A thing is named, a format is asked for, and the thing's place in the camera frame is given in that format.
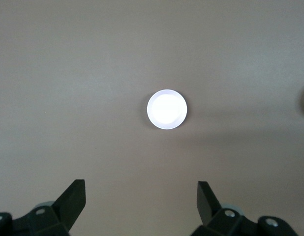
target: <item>gray surface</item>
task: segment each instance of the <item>gray surface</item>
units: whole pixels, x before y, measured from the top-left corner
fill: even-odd
[[[161,89],[186,121],[149,122]],[[198,180],[304,236],[304,1],[0,0],[0,211],[85,178],[72,235],[187,236]]]

